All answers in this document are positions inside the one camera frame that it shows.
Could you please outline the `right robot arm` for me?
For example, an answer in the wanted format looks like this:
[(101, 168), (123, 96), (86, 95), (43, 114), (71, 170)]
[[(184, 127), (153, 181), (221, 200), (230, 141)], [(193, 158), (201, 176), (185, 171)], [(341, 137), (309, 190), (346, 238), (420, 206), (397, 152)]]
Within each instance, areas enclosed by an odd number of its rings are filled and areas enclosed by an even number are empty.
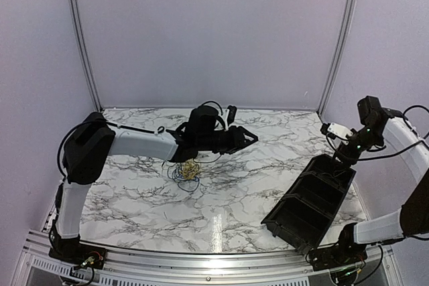
[(389, 144), (394, 152), (378, 155), (374, 160), (401, 157), (417, 186), (398, 210), (343, 228), (339, 245), (332, 250), (332, 259), (340, 265), (357, 255), (358, 246), (422, 238), (428, 233), (428, 144), (425, 138), (416, 132), (403, 112), (382, 107), (377, 97), (366, 96), (357, 107), (362, 124), (360, 130), (337, 123), (326, 126), (326, 137), (340, 140), (334, 157), (350, 167), (365, 161), (362, 153)]

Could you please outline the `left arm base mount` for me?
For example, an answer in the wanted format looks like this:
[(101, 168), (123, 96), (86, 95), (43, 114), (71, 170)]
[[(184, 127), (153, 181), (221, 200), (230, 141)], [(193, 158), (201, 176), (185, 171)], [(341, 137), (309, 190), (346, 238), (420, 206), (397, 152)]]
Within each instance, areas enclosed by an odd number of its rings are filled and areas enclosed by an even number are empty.
[(102, 269), (105, 264), (107, 250), (102, 247), (82, 244), (80, 238), (63, 239), (55, 231), (50, 231), (51, 244), (49, 256), (78, 267)]

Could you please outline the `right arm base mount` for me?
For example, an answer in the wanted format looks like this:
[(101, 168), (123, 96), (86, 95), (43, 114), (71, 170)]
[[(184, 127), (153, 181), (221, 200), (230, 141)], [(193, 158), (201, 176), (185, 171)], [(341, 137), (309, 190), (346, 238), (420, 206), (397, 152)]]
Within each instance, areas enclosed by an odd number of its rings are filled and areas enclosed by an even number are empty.
[(314, 271), (351, 265), (367, 258), (367, 245), (357, 244), (354, 239), (355, 226), (356, 224), (344, 226), (338, 240), (333, 245), (312, 249), (306, 255), (306, 261)]

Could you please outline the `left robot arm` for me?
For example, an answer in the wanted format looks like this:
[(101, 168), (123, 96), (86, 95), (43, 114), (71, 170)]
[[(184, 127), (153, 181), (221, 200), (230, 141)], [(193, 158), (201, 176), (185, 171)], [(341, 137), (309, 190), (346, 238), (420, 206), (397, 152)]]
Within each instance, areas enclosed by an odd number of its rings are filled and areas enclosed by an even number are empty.
[(56, 193), (57, 215), (50, 230), (52, 248), (71, 263), (84, 258), (80, 244), (83, 206), (109, 156), (135, 155), (182, 163), (196, 158), (201, 151), (234, 154), (258, 140), (257, 135), (234, 124), (236, 112), (235, 106), (228, 106), (223, 115), (201, 104), (176, 129), (161, 126), (156, 130), (118, 125), (108, 122), (102, 113), (91, 113), (65, 135), (57, 152), (63, 179)]

